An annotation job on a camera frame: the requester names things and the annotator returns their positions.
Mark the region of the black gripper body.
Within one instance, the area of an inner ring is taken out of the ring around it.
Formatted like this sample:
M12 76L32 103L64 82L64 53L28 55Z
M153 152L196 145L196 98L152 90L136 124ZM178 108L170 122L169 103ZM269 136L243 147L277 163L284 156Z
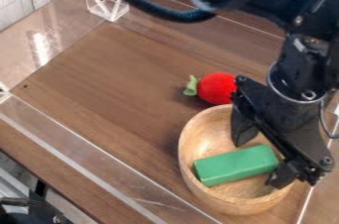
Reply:
M321 137L323 102L328 88L319 70L269 68L267 83L240 75L233 103L245 100L253 109L257 134L264 135L283 155L283 162L307 164L313 185L333 170L335 161Z

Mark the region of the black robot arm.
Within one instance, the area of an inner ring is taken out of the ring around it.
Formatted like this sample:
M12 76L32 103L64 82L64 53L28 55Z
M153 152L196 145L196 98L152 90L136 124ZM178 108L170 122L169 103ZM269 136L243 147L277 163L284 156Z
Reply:
M285 32L265 83L239 76L232 138L237 146L264 134L284 156L267 183L311 184L333 170L320 131L323 109L339 90L339 0L190 0L206 13L239 9L272 21Z

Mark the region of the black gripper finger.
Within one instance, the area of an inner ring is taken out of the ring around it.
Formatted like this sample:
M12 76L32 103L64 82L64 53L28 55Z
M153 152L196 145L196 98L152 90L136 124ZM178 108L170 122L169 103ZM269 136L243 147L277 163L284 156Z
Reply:
M245 100L237 100L233 103L231 122L233 144L236 147L240 147L257 135L255 112L251 104Z
M296 180L307 181L307 164L297 160L291 160L283 162L269 173L264 184L276 189L283 189Z

